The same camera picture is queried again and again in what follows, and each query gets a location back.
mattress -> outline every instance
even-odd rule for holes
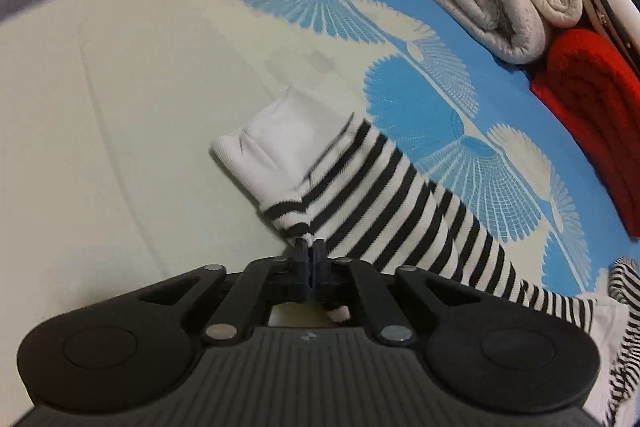
[[[637,253],[522,71],[431,0],[47,0],[0,39],[5,424],[29,405],[15,352],[37,323],[283,252],[209,143],[290,85],[396,140],[531,282],[575,295]]]

red towel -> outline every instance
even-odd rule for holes
[[[626,230],[640,237],[640,80],[610,42],[568,30],[531,90],[589,157]]]

circular pad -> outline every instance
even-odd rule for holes
[[[494,299],[449,308],[422,352],[445,388],[507,413],[581,406],[600,367],[595,344],[574,325]]]
[[[118,412],[180,382],[193,360],[189,336],[163,306],[95,305],[36,327],[18,350],[35,403],[73,412]]]

white sock cuff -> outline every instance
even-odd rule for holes
[[[265,207],[295,192],[347,122],[289,87],[242,127],[213,140],[211,149]]]

metal screw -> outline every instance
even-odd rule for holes
[[[384,328],[382,328],[382,331],[380,331],[380,335],[391,342],[407,341],[412,337],[412,334],[414,334],[414,332],[409,328],[405,328],[404,326],[399,326],[396,324],[385,326]]]
[[[238,334],[231,324],[212,324],[206,330],[207,336],[217,341],[228,341]]]

